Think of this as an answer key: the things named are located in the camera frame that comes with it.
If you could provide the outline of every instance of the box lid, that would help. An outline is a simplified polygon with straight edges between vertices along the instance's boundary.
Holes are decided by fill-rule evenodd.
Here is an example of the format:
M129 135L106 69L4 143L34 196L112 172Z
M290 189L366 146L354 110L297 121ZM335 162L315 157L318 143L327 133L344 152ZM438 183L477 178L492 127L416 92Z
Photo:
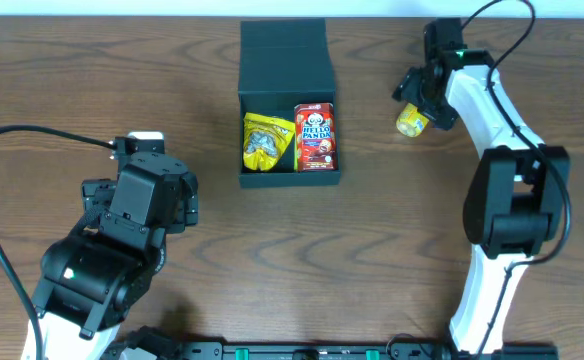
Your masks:
M335 91L325 19L241 23L239 95Z

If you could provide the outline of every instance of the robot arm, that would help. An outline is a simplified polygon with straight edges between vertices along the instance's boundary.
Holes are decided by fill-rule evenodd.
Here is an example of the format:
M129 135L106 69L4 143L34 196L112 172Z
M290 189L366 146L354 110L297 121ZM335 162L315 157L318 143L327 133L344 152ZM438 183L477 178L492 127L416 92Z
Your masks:
M32 303L44 359L100 359L163 267L166 235L198 221L195 175L163 154L162 134L134 135L115 139L117 181L84 181L85 215L43 256ZM21 359L34 358L29 324Z
M476 354L492 327L484 354L503 347L503 326L516 286L527 266L509 278L501 308L491 323L512 263L531 260L544 241L554 237L562 207L556 183L517 137L488 92L487 75L494 61L485 50L463 43L460 19L437 19L425 28L425 61L412 68L393 97L407 100L435 127L448 130L461 116L480 162L463 208L463 224L472 246L472 261L463 298L449 325L458 353ZM562 147L546 147L525 125L507 97L497 70L492 74L499 102L521 133L567 178L569 160ZM532 186L515 193L514 182Z

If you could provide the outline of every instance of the wooden tabletop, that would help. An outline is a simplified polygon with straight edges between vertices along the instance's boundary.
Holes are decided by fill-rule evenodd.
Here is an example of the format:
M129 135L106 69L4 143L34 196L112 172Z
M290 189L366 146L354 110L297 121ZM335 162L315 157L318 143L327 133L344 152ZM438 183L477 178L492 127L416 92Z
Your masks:
M414 139L395 129L404 105L390 94L422 64L427 21L328 21L335 187L239 188L240 19L0 18L0 126L103 140L160 130L167 153L196 172L200 223L169 237L167 266L120 334L152 325L227 341L441 338L468 272L461 211L478 157L462 122ZM465 39L496 56L526 24L476 20ZM528 270L504 338L551 341L562 359L584 359L584 21L539 20L500 71L525 121L568 149L574 203L569 244ZM0 240L30 293L44 251L81 215L81 181L115 167L89 145L0 137ZM26 324L0 268L0 359L18 358Z

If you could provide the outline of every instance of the yellow packet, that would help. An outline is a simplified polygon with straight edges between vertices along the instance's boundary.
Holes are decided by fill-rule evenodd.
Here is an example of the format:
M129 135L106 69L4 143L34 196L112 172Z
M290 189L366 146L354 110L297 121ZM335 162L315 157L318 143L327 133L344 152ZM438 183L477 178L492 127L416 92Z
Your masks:
M246 113L243 123L243 164L252 170L272 169L294 138L294 123L254 113Z

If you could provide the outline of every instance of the dark green box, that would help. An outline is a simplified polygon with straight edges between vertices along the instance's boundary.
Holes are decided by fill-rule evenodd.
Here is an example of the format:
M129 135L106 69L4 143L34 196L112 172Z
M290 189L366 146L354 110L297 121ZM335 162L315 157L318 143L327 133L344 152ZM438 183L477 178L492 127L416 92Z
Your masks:
M241 187L338 184L341 148L335 93L324 19L242 22L239 70ZM337 170L295 172L294 144L288 146L268 172L243 166L243 117L246 112L293 121L296 105L323 102L334 105Z

